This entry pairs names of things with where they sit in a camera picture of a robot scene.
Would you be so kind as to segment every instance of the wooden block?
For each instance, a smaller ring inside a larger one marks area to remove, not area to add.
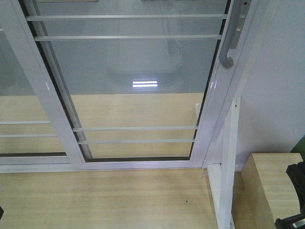
[[[299,154],[252,154],[242,170],[245,190],[260,229],[275,229],[277,218],[299,213],[298,198],[287,166],[302,161]]]

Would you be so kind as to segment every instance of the white wall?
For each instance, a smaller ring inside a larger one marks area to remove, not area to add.
[[[305,1],[280,0],[242,92],[236,164],[305,133]]]

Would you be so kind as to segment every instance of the wooden floor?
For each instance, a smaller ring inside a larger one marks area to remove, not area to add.
[[[236,229],[256,229],[240,174]],[[204,169],[0,174],[5,229],[216,229]]]

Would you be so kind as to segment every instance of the horizontal security bar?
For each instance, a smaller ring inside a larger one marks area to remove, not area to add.
[[[0,125],[22,125],[22,124],[50,124],[49,121],[7,121],[0,122]]]
[[[194,138],[176,138],[176,139],[124,139],[124,140],[88,140],[79,141],[79,145],[91,144],[122,144],[122,143],[167,143],[167,142],[194,142]]]
[[[9,137],[57,137],[56,134],[25,134],[25,135],[0,135],[0,138]]]
[[[83,127],[83,128],[74,128],[74,132],[82,131],[132,131],[132,130],[197,130],[198,126],[196,125],[183,125],[183,126],[127,126],[127,127]]]
[[[60,19],[162,19],[162,18],[219,18],[226,19],[226,14],[168,14],[168,15],[48,15],[28,16],[27,21],[50,21]]]
[[[211,35],[140,35],[140,36],[37,36],[37,42],[58,42],[69,40],[104,40],[104,39],[202,39],[216,38],[221,39],[219,34]]]

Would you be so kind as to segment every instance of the sliding glass door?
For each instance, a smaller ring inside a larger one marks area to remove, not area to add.
[[[87,161],[189,160],[226,0],[26,6]]]
[[[214,70],[232,8],[227,0],[1,1],[0,31],[16,54],[16,63],[1,60],[9,60],[1,106],[11,107],[2,138],[23,139],[4,153],[65,152],[74,169],[201,167],[200,144],[208,147],[225,99],[213,91],[230,84]]]

